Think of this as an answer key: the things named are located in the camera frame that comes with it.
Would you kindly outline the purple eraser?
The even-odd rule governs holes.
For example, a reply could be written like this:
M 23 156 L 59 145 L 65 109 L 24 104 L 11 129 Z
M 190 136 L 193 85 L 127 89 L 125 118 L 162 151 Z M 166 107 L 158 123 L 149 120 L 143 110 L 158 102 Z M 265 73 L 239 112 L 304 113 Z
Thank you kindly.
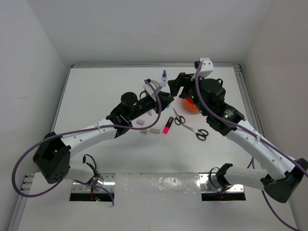
M 144 120 L 138 119 L 136 121 L 136 123 L 139 124 L 139 125 L 144 125 Z

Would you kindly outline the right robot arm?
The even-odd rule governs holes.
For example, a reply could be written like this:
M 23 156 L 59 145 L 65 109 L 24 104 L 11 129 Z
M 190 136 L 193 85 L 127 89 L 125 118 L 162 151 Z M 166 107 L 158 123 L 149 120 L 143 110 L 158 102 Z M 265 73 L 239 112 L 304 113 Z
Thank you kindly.
M 225 163 L 212 178 L 212 185 L 227 188 L 242 184 L 265 191 L 272 199 L 286 203 L 301 182 L 308 162 L 304 158 L 293 159 L 278 152 L 268 140 L 259 134 L 244 115 L 225 100 L 226 91 L 221 79 L 194 78 L 180 73 L 168 81 L 172 97 L 191 99 L 207 124 L 222 136 L 233 141 L 257 160 L 262 169 L 238 168 Z

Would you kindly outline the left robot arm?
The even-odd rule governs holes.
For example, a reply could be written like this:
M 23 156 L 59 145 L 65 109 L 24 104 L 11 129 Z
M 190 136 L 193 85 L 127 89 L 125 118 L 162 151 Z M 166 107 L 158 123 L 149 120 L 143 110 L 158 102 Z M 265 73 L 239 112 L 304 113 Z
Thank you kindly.
M 90 164 L 81 164 L 71 159 L 85 149 L 102 141 L 115 139 L 124 135 L 132 127 L 132 121 L 150 110 L 164 110 L 173 97 L 167 92 L 158 94 L 160 102 L 150 95 L 138 99 L 133 92 L 121 96 L 118 104 L 105 119 L 91 125 L 84 132 L 58 136 L 51 132 L 45 136 L 33 156 L 33 161 L 49 184 L 61 180 L 77 180 L 89 183 L 99 176 L 98 171 Z

